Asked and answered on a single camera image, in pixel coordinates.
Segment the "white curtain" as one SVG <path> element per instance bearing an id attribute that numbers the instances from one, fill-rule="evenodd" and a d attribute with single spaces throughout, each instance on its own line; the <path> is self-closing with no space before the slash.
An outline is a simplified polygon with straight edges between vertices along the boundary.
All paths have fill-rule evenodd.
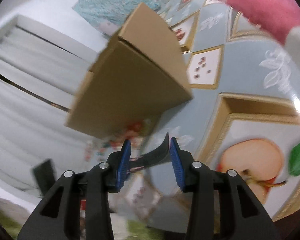
<path id="1" fill-rule="evenodd" d="M 85 171 L 96 144 L 65 125 L 90 64 L 72 43 L 25 16 L 0 21 L 0 197 L 27 209 L 41 197 L 35 166 L 51 160 L 57 175 Z"/>

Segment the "black hair clip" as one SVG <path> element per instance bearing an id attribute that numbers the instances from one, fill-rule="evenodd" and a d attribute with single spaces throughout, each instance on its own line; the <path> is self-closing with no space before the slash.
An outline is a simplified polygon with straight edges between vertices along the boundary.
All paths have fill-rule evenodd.
<path id="1" fill-rule="evenodd" d="M 163 142 L 151 152 L 148 152 L 137 158 L 130 158 L 129 173 L 136 173 L 138 171 L 159 165 L 167 159 L 170 149 L 170 137 L 166 133 Z"/>

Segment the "teal floral hanging garment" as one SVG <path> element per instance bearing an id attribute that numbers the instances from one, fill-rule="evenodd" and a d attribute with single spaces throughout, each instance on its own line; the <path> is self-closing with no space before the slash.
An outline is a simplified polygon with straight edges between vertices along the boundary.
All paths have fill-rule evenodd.
<path id="1" fill-rule="evenodd" d="M 78 0 L 72 8 L 98 29 L 102 23 L 107 22 L 121 26 L 140 3 L 145 3 L 154 11 L 161 8 L 159 0 Z"/>

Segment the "fruit pattern tablecloth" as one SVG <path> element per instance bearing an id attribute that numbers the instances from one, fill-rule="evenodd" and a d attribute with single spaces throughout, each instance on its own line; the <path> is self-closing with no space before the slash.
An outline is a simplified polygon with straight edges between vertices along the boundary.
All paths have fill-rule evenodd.
<path id="1" fill-rule="evenodd" d="M 300 68 L 270 32 L 222 0 L 170 0 L 159 15 L 175 31 L 193 99 L 133 137 L 134 173 L 109 197 L 115 237 L 149 226 L 184 233 L 192 195 L 169 157 L 151 159 L 165 135 L 212 170 L 236 170 L 277 223 L 300 215 Z"/>

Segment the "brown cardboard box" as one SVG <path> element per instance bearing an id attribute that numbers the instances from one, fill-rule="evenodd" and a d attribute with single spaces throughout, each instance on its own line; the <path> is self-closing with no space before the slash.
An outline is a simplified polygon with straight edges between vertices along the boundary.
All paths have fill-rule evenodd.
<path id="1" fill-rule="evenodd" d="M 176 35 L 140 3 L 87 71 L 65 124 L 104 138 L 191 99 Z"/>

